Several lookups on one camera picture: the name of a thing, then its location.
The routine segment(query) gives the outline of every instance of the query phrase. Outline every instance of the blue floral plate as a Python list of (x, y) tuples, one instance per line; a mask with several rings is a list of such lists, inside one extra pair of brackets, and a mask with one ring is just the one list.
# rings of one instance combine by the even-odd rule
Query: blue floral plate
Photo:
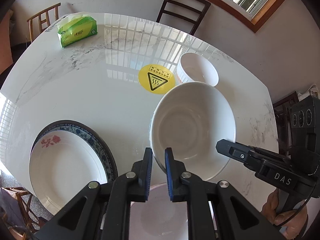
[(44, 135), (49, 132), (58, 130), (64, 130), (74, 133), (85, 140), (92, 147), (92, 149), (101, 160), (101, 163), (107, 175), (108, 182), (113, 181), (118, 177), (116, 162), (107, 144), (94, 130), (76, 121), (61, 120), (47, 125), (36, 137), (32, 149)]

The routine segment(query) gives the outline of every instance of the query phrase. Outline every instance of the round yellow label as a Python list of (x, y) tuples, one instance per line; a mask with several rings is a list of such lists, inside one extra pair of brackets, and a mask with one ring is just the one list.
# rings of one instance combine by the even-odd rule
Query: round yellow label
[(140, 84), (154, 94), (165, 94), (176, 84), (172, 72), (161, 65), (146, 65), (138, 76)]

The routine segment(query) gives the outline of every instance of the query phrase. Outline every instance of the white table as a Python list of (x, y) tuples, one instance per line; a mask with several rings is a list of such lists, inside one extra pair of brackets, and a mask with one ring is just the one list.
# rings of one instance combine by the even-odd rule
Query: white table
[[(268, 89), (234, 59), (159, 23), (114, 14), (91, 16), (97, 21), (97, 35), (62, 49), (53, 24), (20, 57), (1, 89), (1, 161), (30, 192), (30, 149), (38, 133), (56, 120), (89, 126), (109, 146), (119, 174), (131, 170), (149, 147), (150, 120), (163, 96), (145, 90), (138, 72), (147, 64), (159, 64), (175, 74), (185, 52), (200, 54), (216, 67), (216, 88), (234, 113), (236, 140), (278, 152)], [(221, 179), (228, 180), (258, 210), (274, 189), (234, 160), (213, 181)], [(165, 181), (154, 161), (151, 184)]]

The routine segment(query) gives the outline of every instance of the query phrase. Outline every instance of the warning triangle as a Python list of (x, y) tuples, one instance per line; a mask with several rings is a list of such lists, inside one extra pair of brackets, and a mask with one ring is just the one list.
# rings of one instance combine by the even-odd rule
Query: warning triangle
[(148, 72), (149, 84), (151, 91), (156, 90), (168, 82), (167, 79)]

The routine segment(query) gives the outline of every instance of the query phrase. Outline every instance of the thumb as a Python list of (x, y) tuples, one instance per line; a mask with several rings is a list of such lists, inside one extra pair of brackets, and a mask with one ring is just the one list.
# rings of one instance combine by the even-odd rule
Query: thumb
[(275, 219), (275, 225), (276, 226), (280, 225), (281, 223), (286, 221), (289, 217), (291, 217), (295, 212), (296, 212), (295, 210), (290, 210), (290, 211), (287, 211), (287, 212), (283, 212), (280, 215), (277, 215), (276, 219)]

